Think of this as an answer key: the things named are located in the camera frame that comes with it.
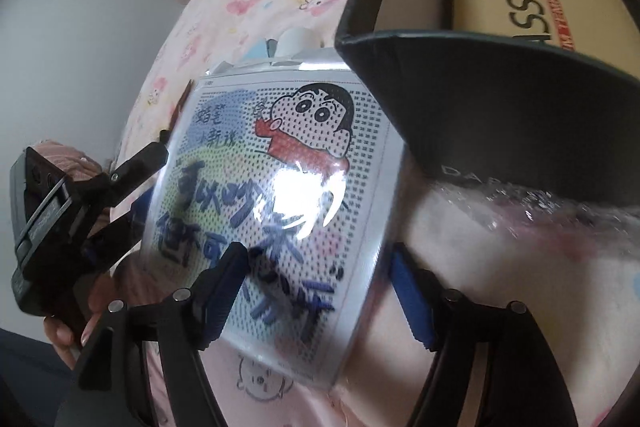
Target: plastic packaging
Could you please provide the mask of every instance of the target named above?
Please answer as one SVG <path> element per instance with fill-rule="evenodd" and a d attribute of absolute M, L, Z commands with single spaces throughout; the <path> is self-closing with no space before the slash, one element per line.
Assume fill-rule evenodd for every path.
<path fill-rule="evenodd" d="M 403 148 L 367 89 L 327 53 L 316 64 L 200 81 L 169 143 L 142 243 L 167 291 L 191 285 L 231 241 L 261 248 L 222 338 L 323 388 L 362 312 Z"/>
<path fill-rule="evenodd" d="M 487 229 L 574 259 L 640 252 L 640 208 L 578 203 L 511 184 L 463 188 L 437 182 L 434 188 Z"/>

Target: blue paint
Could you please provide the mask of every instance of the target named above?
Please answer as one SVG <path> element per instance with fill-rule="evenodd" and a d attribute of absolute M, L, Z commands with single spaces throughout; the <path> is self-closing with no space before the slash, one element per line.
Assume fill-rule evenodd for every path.
<path fill-rule="evenodd" d="M 188 266 L 191 247 L 195 245 L 198 249 L 200 248 L 196 238 L 196 234 L 200 232 L 200 226 L 190 225 L 179 217 L 171 217 L 168 212 L 165 212 L 156 221 L 156 228 L 159 230 L 158 250 L 162 256 L 184 267 Z"/>
<path fill-rule="evenodd" d="M 186 210 L 193 201 L 193 195 L 196 192 L 198 184 L 198 172 L 205 166 L 204 161 L 194 162 L 188 167 L 182 169 L 182 176 L 178 180 L 178 191 L 182 197 L 182 209 Z"/>
<path fill-rule="evenodd" d="M 312 281 L 312 280 L 305 279 L 302 281 L 302 285 L 308 290 L 317 290 L 319 292 L 325 292 L 325 293 L 334 292 L 334 288 L 330 284 L 327 284 L 326 282 L 319 282 L 319 281 Z"/>
<path fill-rule="evenodd" d="M 198 191 L 196 192 L 196 203 L 200 203 L 200 211 L 204 212 L 209 208 L 209 204 L 213 201 L 213 205 L 216 208 L 216 212 L 220 215 L 220 202 L 218 201 L 218 197 L 216 195 L 216 190 L 218 189 L 218 182 L 211 182 L 211 184 L 207 184 L 206 179 L 202 179 L 200 181 L 200 185 L 198 186 Z"/>
<path fill-rule="evenodd" d="M 251 295 L 249 295 L 249 288 L 246 287 L 246 282 L 242 283 L 242 295 L 244 296 L 244 300 L 251 302 Z"/>
<path fill-rule="evenodd" d="M 271 307 L 265 314 L 264 317 L 262 318 L 262 321 L 267 325 L 267 326 L 271 326 L 276 319 L 278 318 L 278 312 L 276 311 L 276 309 L 274 307 Z"/>
<path fill-rule="evenodd" d="M 262 317 L 269 310 L 270 307 L 271 307 L 271 298 L 269 298 L 268 296 L 264 296 L 262 300 L 254 306 L 254 309 L 252 309 L 249 314 L 251 315 L 251 318 L 254 321 L 256 321 L 260 317 Z"/>
<path fill-rule="evenodd" d="M 209 259 L 209 268 L 218 264 L 222 256 L 222 247 L 228 243 L 226 237 L 214 232 L 205 232 L 207 240 L 202 247 L 202 254 L 205 259 Z"/>
<path fill-rule="evenodd" d="M 640 300 L 640 272 L 636 273 L 634 276 L 634 292 L 636 293 L 636 297 Z"/>
<path fill-rule="evenodd" d="M 262 230 L 266 233 L 267 237 L 258 243 L 257 248 L 260 248 L 265 254 L 268 253 L 269 259 L 274 264 L 278 264 L 280 256 L 284 253 L 284 250 L 288 250 L 293 259 L 300 264 L 305 262 L 303 255 L 300 253 L 293 243 L 291 242 L 291 236 L 298 233 L 301 225 L 287 229 L 286 227 L 297 220 L 300 216 L 295 216 L 290 219 L 282 219 L 282 214 L 273 214 L 274 225 L 266 225 L 262 227 Z"/>
<path fill-rule="evenodd" d="M 258 187 L 252 179 L 249 179 L 249 181 L 244 182 L 240 186 L 235 183 L 228 183 L 226 184 L 226 188 L 222 188 L 222 203 L 226 206 L 231 206 L 236 203 L 236 199 L 241 200 L 244 198 L 244 205 L 229 219 L 229 226 L 232 229 L 236 229 L 242 225 L 254 209 L 254 192 L 258 195 L 264 195 L 262 189 Z"/>
<path fill-rule="evenodd" d="M 318 302 L 318 309 L 321 311 L 335 312 L 334 305 L 331 302 L 323 301 L 322 299 Z"/>

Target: cardboard box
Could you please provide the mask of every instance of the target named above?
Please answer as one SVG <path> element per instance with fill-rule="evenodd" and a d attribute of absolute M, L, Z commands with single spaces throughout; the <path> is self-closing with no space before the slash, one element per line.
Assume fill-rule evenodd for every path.
<path fill-rule="evenodd" d="M 640 78 L 640 31 L 622 0 L 454 0 L 453 25 L 591 55 Z"/>

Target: pink bedsheet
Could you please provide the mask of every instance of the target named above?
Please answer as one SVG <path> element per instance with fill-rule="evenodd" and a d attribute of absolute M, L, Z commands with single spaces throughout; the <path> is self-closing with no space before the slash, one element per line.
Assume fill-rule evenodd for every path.
<path fill-rule="evenodd" d="M 140 90 L 118 162 L 158 138 L 190 79 L 222 60 L 237 61 L 259 39 L 277 39 L 288 28 L 306 26 L 331 45 L 345 1 L 191 0 Z M 526 302 L 558 359 L 581 427 L 597 425 L 640 359 L 637 258 L 553 254 L 544 244 L 480 227 L 431 191 L 416 169 L 403 173 L 401 180 L 396 239 L 419 254 L 445 284 L 472 299 L 497 306 L 511 299 Z M 112 219 L 152 183 L 114 209 Z M 129 280 L 132 295 L 144 287 L 140 280 L 136 283 L 134 271 Z M 433 355 L 413 339 L 393 291 L 383 287 L 374 294 L 371 318 L 331 395 L 267 372 L 222 342 L 212 344 L 202 358 L 230 425 L 404 425 Z M 158 360 L 152 358 L 154 393 L 167 408 Z M 473 425 L 472 416 L 466 411 L 460 425 Z"/>

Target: hand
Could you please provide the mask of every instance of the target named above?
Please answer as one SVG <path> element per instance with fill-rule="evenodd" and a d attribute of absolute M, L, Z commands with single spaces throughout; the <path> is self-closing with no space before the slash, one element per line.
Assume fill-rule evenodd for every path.
<path fill-rule="evenodd" d="M 86 344 L 92 331 L 94 331 L 95 325 L 98 323 L 102 312 L 105 311 L 109 303 L 116 298 L 116 286 L 111 275 L 109 273 L 103 273 L 98 276 L 87 299 L 87 304 L 93 315 L 82 332 L 82 338 L 80 339 L 82 346 Z M 45 317 L 44 333 L 51 341 L 51 344 L 53 344 L 53 349 L 56 350 L 62 361 L 66 363 L 69 368 L 73 369 L 76 365 L 76 358 L 73 356 L 72 348 L 76 340 L 71 329 L 60 319 Z"/>

